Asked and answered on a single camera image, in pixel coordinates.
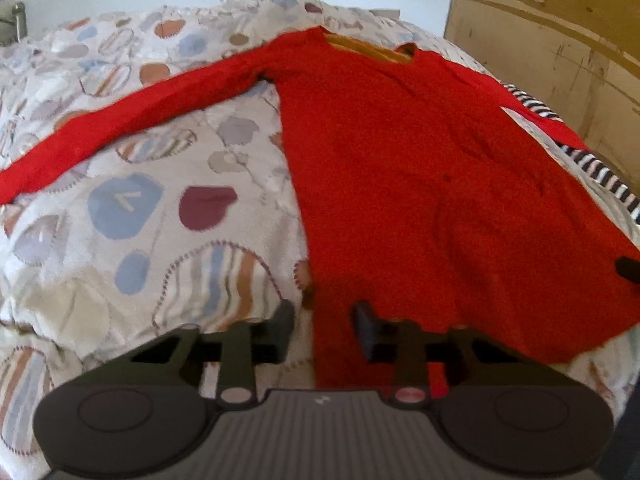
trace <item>red sweater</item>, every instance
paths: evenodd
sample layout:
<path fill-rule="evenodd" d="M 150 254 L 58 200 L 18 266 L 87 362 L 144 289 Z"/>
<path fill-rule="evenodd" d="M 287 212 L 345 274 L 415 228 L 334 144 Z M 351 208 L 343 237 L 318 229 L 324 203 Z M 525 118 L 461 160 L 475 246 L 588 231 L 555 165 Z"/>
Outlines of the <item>red sweater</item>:
<path fill-rule="evenodd" d="M 500 109 L 576 147 L 488 76 L 416 49 L 409 64 L 336 50 L 324 30 L 145 88 L 80 116 L 0 173 L 0 203 L 35 192 L 119 136 L 275 83 L 316 287 L 319 386 L 386 384 L 364 363 L 349 307 L 443 332 L 469 324 L 566 362 L 640 321 L 614 270 L 638 250 Z"/>

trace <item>striped fabric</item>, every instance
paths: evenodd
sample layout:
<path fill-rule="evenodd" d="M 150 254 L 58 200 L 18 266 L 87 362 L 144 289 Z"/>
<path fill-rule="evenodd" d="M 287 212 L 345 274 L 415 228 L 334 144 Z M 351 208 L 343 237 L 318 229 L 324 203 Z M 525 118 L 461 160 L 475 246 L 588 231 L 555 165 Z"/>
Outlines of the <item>striped fabric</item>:
<path fill-rule="evenodd" d="M 512 84 L 505 84 L 504 87 L 532 112 L 537 113 L 541 117 L 562 122 L 558 114 L 542 101 L 538 101 Z M 560 142 L 556 142 L 556 144 L 571 157 L 578 167 L 589 177 L 604 189 L 612 192 L 625 205 L 636 224 L 640 224 L 640 198 L 634 195 L 628 186 L 624 184 L 613 171 L 588 150 L 578 150 L 577 148 L 572 148 Z"/>
<path fill-rule="evenodd" d="M 215 241 L 167 269 L 152 323 L 158 333 L 183 323 L 222 332 L 238 319 L 270 317 L 279 303 L 280 291 L 256 254 Z"/>
<path fill-rule="evenodd" d="M 542 101 L 538 101 L 535 97 L 530 96 L 525 91 L 520 90 L 512 84 L 503 85 L 514 97 L 525 105 L 532 112 L 537 113 L 540 117 L 547 119 L 553 119 L 555 121 L 564 122 L 558 114 L 556 114 L 551 108 L 546 106 Z"/>
<path fill-rule="evenodd" d="M 160 126 L 143 135 L 129 137 L 116 149 L 123 160 L 139 164 L 148 160 L 158 160 L 177 155 L 197 140 L 191 130 L 171 126 Z"/>
<path fill-rule="evenodd" d="M 30 347 L 15 348 L 0 368 L 0 440 L 14 454 L 39 451 L 33 436 L 33 413 L 52 389 L 45 356 Z"/>

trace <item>bed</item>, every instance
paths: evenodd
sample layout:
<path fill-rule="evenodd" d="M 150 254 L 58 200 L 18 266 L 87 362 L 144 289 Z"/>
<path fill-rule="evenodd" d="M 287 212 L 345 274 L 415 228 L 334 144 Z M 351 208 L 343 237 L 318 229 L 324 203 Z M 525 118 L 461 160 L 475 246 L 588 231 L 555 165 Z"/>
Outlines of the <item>bed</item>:
<path fill-rule="evenodd" d="M 453 44 L 392 14 L 318 0 L 112 12 L 0 48 L 0 170 L 78 114 L 316 25 L 383 47 L 415 42 L 486 73 Z M 552 114 L 541 105 L 536 112 Z M 640 246 L 628 203 L 583 171 L 576 153 L 520 125 Z M 258 389 L 314 386 L 312 280 L 280 129 L 278 95 L 261 82 L 120 140 L 41 192 L 0 205 L 2 480 L 47 471 L 31 430 L 43 395 L 183 323 L 224 330 L 292 300 L 287 361 L 259 367 Z M 554 367 L 603 397 L 619 434 L 638 428 L 623 413 L 640 372 L 640 327 Z M 207 367 L 204 394 L 213 394 L 216 373 Z M 618 445 L 628 448 L 629 438 Z M 616 442 L 611 452 L 619 452 Z M 614 474 L 605 478 L 622 478 Z"/>

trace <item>sweater sleeve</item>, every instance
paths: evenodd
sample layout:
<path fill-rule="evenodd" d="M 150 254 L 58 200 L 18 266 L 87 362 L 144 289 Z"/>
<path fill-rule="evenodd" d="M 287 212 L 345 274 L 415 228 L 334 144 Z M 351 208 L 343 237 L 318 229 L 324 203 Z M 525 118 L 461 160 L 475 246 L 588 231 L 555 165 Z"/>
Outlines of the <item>sweater sleeve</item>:
<path fill-rule="evenodd" d="M 274 43 L 278 40 L 156 83 L 106 108 L 73 118 L 0 171 L 0 204 L 52 184 L 119 137 L 245 92 L 268 68 Z"/>
<path fill-rule="evenodd" d="M 524 104 L 518 101 L 516 96 L 491 76 L 475 72 L 466 66 L 445 60 L 439 56 L 439 54 L 431 52 L 428 54 L 433 54 L 431 60 L 437 60 L 443 66 L 446 66 L 446 68 L 456 75 L 457 78 L 492 98 L 498 106 L 510 108 L 511 110 L 516 111 L 524 118 L 538 126 L 556 142 L 566 144 L 567 146 L 571 146 L 572 148 L 577 148 L 579 150 L 588 149 L 587 145 L 582 141 L 578 134 L 576 134 L 566 124 L 562 121 L 555 121 L 551 118 L 542 117 L 529 110 Z"/>

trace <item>round pad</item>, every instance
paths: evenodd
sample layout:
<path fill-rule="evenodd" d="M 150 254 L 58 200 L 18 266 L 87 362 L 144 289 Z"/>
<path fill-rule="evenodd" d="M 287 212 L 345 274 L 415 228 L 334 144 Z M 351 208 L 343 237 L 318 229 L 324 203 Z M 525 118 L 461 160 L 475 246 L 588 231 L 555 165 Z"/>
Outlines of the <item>round pad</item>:
<path fill-rule="evenodd" d="M 462 384 L 440 406 L 442 427 L 461 450 L 517 474 L 588 467 L 613 431 L 606 403 L 584 386 Z"/>
<path fill-rule="evenodd" d="M 120 388 L 97 392 L 82 401 L 78 416 L 96 431 L 132 430 L 153 413 L 153 403 L 145 394 Z"/>
<path fill-rule="evenodd" d="M 53 390 L 36 410 L 33 431 L 47 461 L 80 476 L 149 473 L 194 444 L 206 405 L 176 386 L 80 386 Z"/>

